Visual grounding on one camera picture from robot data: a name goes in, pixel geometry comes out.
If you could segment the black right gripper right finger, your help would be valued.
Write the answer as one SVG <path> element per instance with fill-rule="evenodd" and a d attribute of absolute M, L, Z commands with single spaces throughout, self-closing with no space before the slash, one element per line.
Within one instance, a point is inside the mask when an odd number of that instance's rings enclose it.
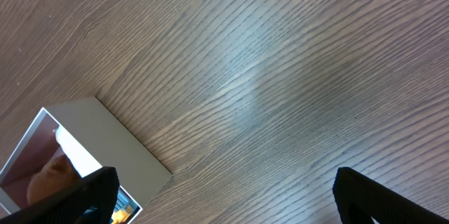
<path fill-rule="evenodd" d="M 343 224 L 448 224 L 448 220 L 349 168 L 337 170 L 333 196 Z"/>

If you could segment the brown furry plush toy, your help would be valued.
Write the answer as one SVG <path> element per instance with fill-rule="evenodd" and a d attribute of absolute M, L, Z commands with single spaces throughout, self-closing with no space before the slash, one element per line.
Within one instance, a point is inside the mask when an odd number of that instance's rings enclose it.
<path fill-rule="evenodd" d="M 35 204 L 81 179 L 68 157 L 63 154 L 49 160 L 35 173 L 27 186 L 27 203 Z"/>

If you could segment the white plush duck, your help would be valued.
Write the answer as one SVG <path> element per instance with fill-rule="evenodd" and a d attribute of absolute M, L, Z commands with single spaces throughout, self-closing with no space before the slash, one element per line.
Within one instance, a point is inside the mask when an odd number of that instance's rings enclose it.
<path fill-rule="evenodd" d="M 55 130 L 60 148 L 71 161 L 72 166 L 83 178 L 102 168 L 102 165 L 63 126 Z"/>

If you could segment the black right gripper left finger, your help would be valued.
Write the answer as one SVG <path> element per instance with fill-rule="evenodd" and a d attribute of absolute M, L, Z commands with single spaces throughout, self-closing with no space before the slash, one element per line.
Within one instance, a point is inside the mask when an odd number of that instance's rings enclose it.
<path fill-rule="evenodd" d="M 109 224 L 119 178 L 114 167 L 102 167 L 50 197 L 1 219 L 1 224 Z"/>

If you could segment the yellow toy truck grey cannon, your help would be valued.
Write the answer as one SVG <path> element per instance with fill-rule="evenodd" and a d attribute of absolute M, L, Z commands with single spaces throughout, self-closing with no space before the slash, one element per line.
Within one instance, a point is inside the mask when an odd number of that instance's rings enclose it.
<path fill-rule="evenodd" d="M 127 224 L 139 214 L 140 205 L 125 191 L 119 187 L 116 204 L 109 221 L 110 224 Z"/>

